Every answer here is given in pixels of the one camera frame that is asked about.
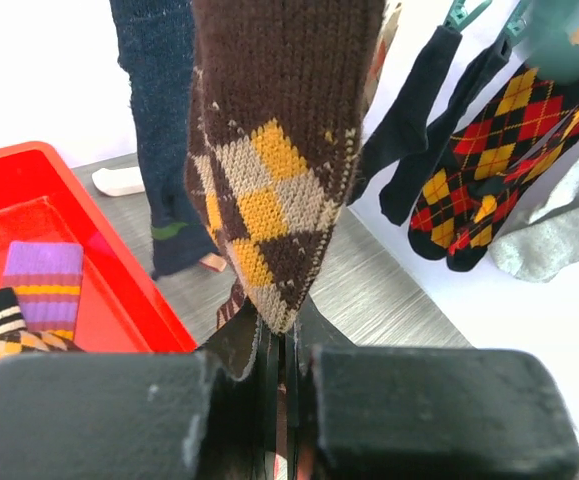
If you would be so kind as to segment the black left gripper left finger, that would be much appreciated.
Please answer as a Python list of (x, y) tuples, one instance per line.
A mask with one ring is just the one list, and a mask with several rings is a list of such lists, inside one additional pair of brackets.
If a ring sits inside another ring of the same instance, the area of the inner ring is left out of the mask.
[(244, 307), (187, 354), (0, 359), (0, 479), (269, 479), (279, 341)]

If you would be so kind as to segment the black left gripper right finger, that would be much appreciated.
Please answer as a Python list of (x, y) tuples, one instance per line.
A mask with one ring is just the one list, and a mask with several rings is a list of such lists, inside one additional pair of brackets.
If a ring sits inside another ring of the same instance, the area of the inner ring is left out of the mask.
[(292, 479), (572, 479), (579, 443), (535, 356), (358, 346), (312, 301), (286, 337)]

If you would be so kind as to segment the purple striped sock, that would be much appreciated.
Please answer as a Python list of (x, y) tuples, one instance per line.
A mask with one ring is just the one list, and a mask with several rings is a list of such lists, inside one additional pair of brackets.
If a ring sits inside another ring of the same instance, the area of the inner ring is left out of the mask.
[(83, 247), (69, 242), (10, 244), (3, 285), (14, 290), (27, 329), (75, 336), (83, 280)]

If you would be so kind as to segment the brown yellow argyle sock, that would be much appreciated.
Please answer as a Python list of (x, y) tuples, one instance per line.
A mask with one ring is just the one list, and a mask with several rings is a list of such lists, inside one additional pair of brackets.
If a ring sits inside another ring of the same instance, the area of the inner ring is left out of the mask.
[(82, 352), (72, 340), (49, 331), (12, 331), (0, 335), (0, 359), (35, 352)]
[(354, 180), (381, 1), (196, 1), (185, 184), (237, 299), (288, 331)]

